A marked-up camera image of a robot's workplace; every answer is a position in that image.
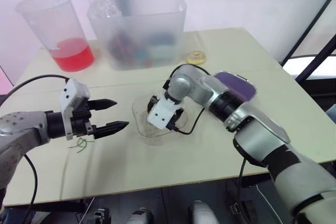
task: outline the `table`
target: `table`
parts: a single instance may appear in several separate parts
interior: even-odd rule
[[[336,127],[333,122],[294,79],[267,56],[247,31],[230,28],[198,33],[207,47],[208,59],[204,68],[210,73],[227,70],[249,79],[258,92],[253,105],[284,127],[294,148],[319,163],[335,159]],[[185,136],[173,132],[163,135],[155,140],[159,143],[156,146],[149,145],[148,138],[138,133],[131,109],[134,99],[160,89],[174,67],[114,71],[99,58],[87,70],[67,74],[86,83],[92,99],[109,98],[118,102],[108,110],[93,111],[93,124],[102,126],[116,120],[130,124],[115,135],[89,143],[80,153],[75,148],[68,148],[76,144],[76,139],[66,141],[65,138],[51,140],[49,144],[31,150],[28,154],[39,179],[35,202],[236,177],[243,159],[233,147],[233,135],[208,112],[202,115],[193,134]],[[65,74],[55,67],[45,52],[40,51],[20,81],[43,73]],[[62,88],[61,80],[32,83],[8,99],[1,107],[1,114],[59,111],[58,96]],[[185,107],[191,118],[183,128],[187,131],[201,108],[189,99],[186,99]],[[244,174],[265,171],[247,164]],[[28,203],[33,187],[30,167],[26,161],[21,161],[4,204]]]

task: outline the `black metal pole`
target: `black metal pole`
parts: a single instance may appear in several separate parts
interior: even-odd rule
[[[311,63],[296,77],[296,81],[301,83],[306,80],[315,69],[321,65],[324,60],[331,55],[331,53],[336,49],[336,35],[334,35],[331,40],[322,48],[322,50],[316,55]]]
[[[295,43],[295,45],[293,46],[293,48],[289,51],[289,53],[287,54],[287,56],[285,57],[285,59],[282,61],[281,65],[284,66],[286,64],[286,62],[289,60],[289,58],[294,54],[294,52],[296,51],[296,49],[298,49],[299,45],[302,43],[302,41],[305,39],[305,37],[307,36],[307,34],[310,32],[310,30],[313,28],[313,26],[315,25],[315,23],[317,22],[317,20],[321,17],[322,13],[324,12],[324,10],[328,7],[329,3],[332,0],[326,0],[326,2],[324,3],[324,5],[321,7],[321,9],[319,10],[319,12],[316,14],[315,18],[312,20],[312,22],[309,24],[309,26],[307,27],[307,29],[304,31],[304,33],[301,35],[301,37],[299,38],[299,40]]]

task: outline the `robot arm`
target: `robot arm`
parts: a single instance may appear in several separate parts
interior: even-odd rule
[[[228,131],[236,132],[234,147],[244,158],[268,168],[280,197],[298,221],[334,223],[336,180],[294,150],[278,124],[192,65],[180,66],[164,88],[164,95],[148,115],[149,123],[163,129],[174,109],[181,108],[183,99],[190,97],[223,121]]]
[[[0,118],[0,206],[21,158],[31,149],[47,144],[51,138],[93,135],[95,139],[114,134],[129,122],[116,121],[103,127],[91,125],[90,110],[103,110],[116,102],[88,101],[87,87],[69,79],[60,95],[61,112],[14,112]]]

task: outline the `plastic measuring cup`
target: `plastic measuring cup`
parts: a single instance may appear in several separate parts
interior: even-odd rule
[[[63,71],[79,71],[93,63],[71,0],[25,0],[15,9]]]

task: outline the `clear plastic container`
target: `clear plastic container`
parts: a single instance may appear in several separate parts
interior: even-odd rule
[[[63,71],[79,71],[93,63],[71,0],[25,0],[15,9]]]
[[[116,69],[162,66],[181,56],[186,4],[183,0],[110,0],[116,15],[91,4],[88,17],[104,53]]]

